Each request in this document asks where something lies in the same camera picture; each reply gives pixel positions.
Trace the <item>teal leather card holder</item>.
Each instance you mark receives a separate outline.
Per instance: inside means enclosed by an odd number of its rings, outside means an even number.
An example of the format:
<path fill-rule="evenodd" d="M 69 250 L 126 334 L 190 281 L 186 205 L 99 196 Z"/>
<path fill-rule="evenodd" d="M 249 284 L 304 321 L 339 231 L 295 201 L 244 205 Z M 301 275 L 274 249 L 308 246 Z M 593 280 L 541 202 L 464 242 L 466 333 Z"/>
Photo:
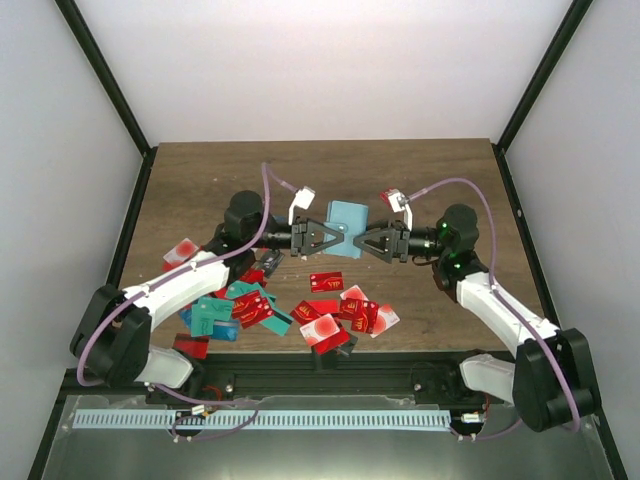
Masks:
<path fill-rule="evenodd" d="M 362 251 L 354 245 L 354 239 L 366 231 L 368 216 L 367 205 L 338 200 L 329 202 L 324 225 L 342 233 L 344 239 L 327 248 L 324 254 L 360 259 Z"/>

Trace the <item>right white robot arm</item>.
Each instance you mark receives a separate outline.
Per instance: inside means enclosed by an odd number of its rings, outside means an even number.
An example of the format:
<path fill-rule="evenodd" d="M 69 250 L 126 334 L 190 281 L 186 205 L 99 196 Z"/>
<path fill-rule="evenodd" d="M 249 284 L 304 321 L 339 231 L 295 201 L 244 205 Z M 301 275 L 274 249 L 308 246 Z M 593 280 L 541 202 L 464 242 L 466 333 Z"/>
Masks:
<path fill-rule="evenodd" d="M 497 282 L 475 251 L 477 223 L 474 209 L 453 204 L 432 228 L 377 222 L 353 244 L 387 263 L 431 261 L 438 288 L 481 320 L 511 354 L 511 361 L 490 354 L 462 361 L 444 378 L 451 400 L 465 403 L 481 392 L 514 406 L 535 432 L 575 427 L 601 406 L 589 343 L 579 330 L 563 330 L 535 314 Z"/>

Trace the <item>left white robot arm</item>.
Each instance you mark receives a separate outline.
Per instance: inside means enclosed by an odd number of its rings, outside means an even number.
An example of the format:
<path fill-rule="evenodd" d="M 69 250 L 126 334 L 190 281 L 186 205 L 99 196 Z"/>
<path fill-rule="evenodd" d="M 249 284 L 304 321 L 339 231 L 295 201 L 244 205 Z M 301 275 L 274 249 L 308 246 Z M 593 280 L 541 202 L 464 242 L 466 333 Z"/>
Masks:
<path fill-rule="evenodd" d="M 110 284 L 96 290 L 70 344 L 79 360 L 78 383 L 161 385 L 181 403 L 196 402 L 205 381 L 194 360 L 153 346 L 152 332 L 181 308 L 238 280 L 251 266 L 256 247 L 311 255 L 344 240 L 341 227 L 295 214 L 279 222 L 269 207 L 267 194 L 241 191 L 231 198 L 213 238 L 183 264 L 124 290 Z"/>

